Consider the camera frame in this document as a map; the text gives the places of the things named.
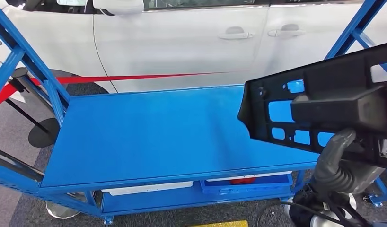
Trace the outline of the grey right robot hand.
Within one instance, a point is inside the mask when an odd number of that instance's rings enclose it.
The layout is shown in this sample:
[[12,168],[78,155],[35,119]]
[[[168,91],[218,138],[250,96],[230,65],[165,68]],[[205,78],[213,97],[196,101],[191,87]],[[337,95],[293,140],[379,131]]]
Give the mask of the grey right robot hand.
[[318,194],[364,192],[385,168],[353,161],[342,161],[344,150],[355,140],[356,132],[345,129],[336,133],[318,157],[310,186]]

